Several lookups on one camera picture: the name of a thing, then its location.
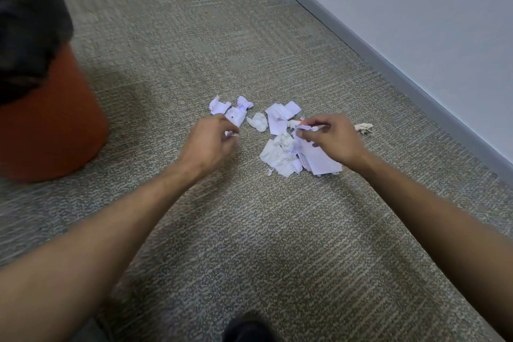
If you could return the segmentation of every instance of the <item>shoe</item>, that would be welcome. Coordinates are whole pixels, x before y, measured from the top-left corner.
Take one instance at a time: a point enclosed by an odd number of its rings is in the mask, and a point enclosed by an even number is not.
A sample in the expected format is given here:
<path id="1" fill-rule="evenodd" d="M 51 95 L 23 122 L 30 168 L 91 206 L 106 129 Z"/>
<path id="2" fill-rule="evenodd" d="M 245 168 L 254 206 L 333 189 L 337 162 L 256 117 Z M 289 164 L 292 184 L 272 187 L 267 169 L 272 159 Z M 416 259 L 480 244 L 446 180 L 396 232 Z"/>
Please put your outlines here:
<path id="1" fill-rule="evenodd" d="M 278 342 L 278 339 L 258 313 L 247 312 L 228 323 L 223 342 Z"/>

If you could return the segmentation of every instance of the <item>white wall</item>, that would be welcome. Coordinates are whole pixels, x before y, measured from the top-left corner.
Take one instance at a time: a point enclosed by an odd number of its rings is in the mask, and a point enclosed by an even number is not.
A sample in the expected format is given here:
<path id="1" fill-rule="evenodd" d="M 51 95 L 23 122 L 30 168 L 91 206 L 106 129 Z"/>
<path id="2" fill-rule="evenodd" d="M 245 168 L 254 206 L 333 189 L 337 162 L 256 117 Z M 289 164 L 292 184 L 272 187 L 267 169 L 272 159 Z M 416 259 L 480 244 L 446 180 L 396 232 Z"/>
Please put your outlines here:
<path id="1" fill-rule="evenodd" d="M 316 0 L 513 162 L 513 0 Z"/>

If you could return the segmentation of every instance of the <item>patterned carpet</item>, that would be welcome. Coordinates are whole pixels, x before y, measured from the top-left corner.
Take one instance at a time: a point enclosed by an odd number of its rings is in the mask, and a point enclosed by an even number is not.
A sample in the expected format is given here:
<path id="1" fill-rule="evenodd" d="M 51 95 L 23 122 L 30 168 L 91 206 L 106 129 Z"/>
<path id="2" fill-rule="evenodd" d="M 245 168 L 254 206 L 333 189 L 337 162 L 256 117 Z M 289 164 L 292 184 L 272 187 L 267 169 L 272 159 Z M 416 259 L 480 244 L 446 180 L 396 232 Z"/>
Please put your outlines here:
<path id="1" fill-rule="evenodd" d="M 0 181 L 0 265 L 176 158 L 216 95 L 294 100 L 375 125 L 381 155 L 513 236 L 513 192 L 294 0 L 67 0 L 111 127 L 79 172 Z M 102 314 L 117 340 L 220 340 L 258 309 L 285 341 L 488 340 L 481 320 L 355 173 L 267 176 L 247 123 L 229 165 L 164 217 Z"/>

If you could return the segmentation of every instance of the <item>baseboard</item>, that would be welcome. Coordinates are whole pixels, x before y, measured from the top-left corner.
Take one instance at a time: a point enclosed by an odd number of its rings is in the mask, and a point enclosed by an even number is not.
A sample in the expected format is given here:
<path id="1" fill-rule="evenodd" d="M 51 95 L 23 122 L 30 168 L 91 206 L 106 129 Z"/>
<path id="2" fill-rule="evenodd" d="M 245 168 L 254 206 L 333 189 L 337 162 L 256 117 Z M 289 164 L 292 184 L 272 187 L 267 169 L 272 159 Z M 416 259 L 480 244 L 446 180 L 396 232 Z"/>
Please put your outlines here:
<path id="1" fill-rule="evenodd" d="M 334 32 L 374 69 L 380 72 L 399 91 L 407 95 L 426 115 L 445 129 L 451 136 L 465 146 L 475 157 L 485 164 L 501 180 L 513 186 L 513 164 L 499 154 L 487 142 L 481 139 L 458 118 L 424 92 L 412 80 L 402 74 L 390 62 L 384 59 L 351 29 L 339 21 L 315 0 L 297 0 L 311 12 L 324 26 Z"/>

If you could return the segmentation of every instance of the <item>plastic bag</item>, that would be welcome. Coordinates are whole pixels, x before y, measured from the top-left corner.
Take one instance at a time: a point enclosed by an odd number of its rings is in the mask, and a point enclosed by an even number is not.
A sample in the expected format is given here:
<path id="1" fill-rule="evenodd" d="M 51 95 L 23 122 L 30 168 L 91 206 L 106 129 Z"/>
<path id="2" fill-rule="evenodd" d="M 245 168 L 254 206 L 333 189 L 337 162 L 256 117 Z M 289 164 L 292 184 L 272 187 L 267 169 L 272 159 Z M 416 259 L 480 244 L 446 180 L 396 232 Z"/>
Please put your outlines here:
<path id="1" fill-rule="evenodd" d="M 64 0 L 0 0 L 0 105 L 44 83 L 73 22 Z"/>

